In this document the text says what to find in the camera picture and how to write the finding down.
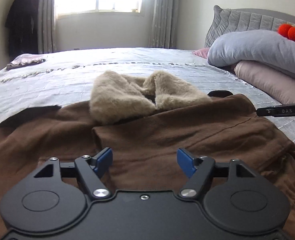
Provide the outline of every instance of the bed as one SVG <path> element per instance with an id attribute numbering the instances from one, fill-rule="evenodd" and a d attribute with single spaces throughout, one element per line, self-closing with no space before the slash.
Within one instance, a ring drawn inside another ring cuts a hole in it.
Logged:
<path id="1" fill-rule="evenodd" d="M 165 70 L 205 93 L 213 90 L 242 93 L 256 108 L 280 104 L 232 73 L 209 65 L 206 59 L 189 50 L 89 49 L 57 52 L 46 57 L 46 61 L 38 65 L 0 71 L 0 122 L 28 107 L 66 106 L 89 100 L 95 77 L 106 70 L 138 76 Z M 295 117 L 269 119 L 295 143 Z"/>

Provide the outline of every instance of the red plush toy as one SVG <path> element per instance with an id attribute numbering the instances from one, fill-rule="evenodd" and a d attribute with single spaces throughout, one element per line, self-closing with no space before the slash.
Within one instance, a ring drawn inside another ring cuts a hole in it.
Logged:
<path id="1" fill-rule="evenodd" d="M 278 29 L 278 33 L 291 41 L 295 41 L 295 27 L 290 24 L 282 24 Z"/>

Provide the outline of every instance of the window sill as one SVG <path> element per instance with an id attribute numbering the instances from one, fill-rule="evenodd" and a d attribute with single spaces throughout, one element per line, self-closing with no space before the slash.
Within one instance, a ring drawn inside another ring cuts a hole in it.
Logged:
<path id="1" fill-rule="evenodd" d="M 57 19 L 64 19 L 70 17 L 77 17 L 80 15 L 86 16 L 87 14 L 97 14 L 100 16 L 144 16 L 143 11 L 141 12 L 112 12 L 112 11 L 84 11 L 84 12 L 72 12 L 72 13 L 62 13 L 57 15 Z"/>

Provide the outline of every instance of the beige fur collar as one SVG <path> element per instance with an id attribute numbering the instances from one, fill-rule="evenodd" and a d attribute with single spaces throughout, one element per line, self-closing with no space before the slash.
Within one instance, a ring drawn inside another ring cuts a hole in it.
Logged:
<path id="1" fill-rule="evenodd" d="M 155 104 L 144 95 L 154 95 Z M 165 71 L 154 71 L 147 78 L 106 71 L 94 81 L 89 106 L 92 118 L 108 125 L 148 116 L 157 109 L 166 111 L 209 101 L 211 98 L 198 88 Z"/>

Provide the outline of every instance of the brown coat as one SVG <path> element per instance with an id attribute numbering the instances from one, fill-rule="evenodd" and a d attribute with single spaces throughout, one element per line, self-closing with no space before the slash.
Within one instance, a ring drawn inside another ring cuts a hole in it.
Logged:
<path id="1" fill-rule="evenodd" d="M 177 191 L 187 180 L 176 163 L 176 150 L 184 147 L 218 162 L 242 159 L 279 187 L 291 202 L 284 230 L 295 240 L 295 145 L 272 122 L 257 117 L 245 96 L 110 126 L 92 121 L 88 102 L 44 110 L 33 117 L 29 109 L 0 126 L 0 199 L 49 157 L 70 162 L 103 147 L 113 149 L 113 165 L 104 176 L 111 190 Z M 0 237 L 5 232 L 0 217 Z"/>

